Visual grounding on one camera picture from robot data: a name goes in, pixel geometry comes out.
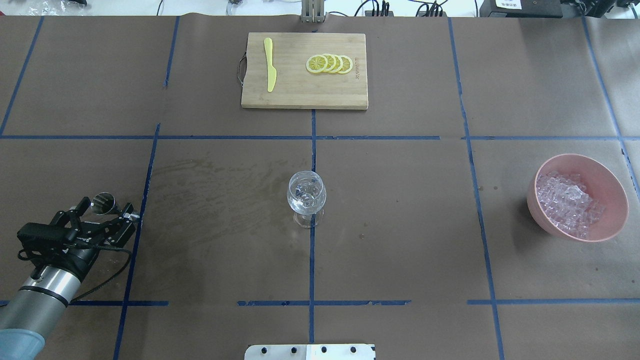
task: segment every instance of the ice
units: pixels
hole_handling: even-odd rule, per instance
[[[580,174],[561,175],[556,171],[540,174],[536,192],[549,220],[576,238],[586,239],[589,225],[600,220],[605,211],[604,205],[589,196]]]

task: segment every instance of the knife handle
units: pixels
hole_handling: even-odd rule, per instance
[[[273,41],[271,38],[264,38],[264,52],[267,54],[267,66],[273,66]]]

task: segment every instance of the glass base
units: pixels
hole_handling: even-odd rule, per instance
[[[298,223],[298,225],[304,227],[305,229],[311,229],[311,220],[314,219],[314,227],[318,226],[320,220],[324,215],[324,209],[320,209],[317,213],[313,215],[302,215],[296,212],[293,213],[293,220]]]

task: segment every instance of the white metal plate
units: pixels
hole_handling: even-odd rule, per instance
[[[375,360],[375,348],[369,344],[252,345],[244,352],[244,360]]]

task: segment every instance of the plastic bag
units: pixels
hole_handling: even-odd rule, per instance
[[[69,15],[84,16],[86,5],[69,0],[29,0],[27,15]]]

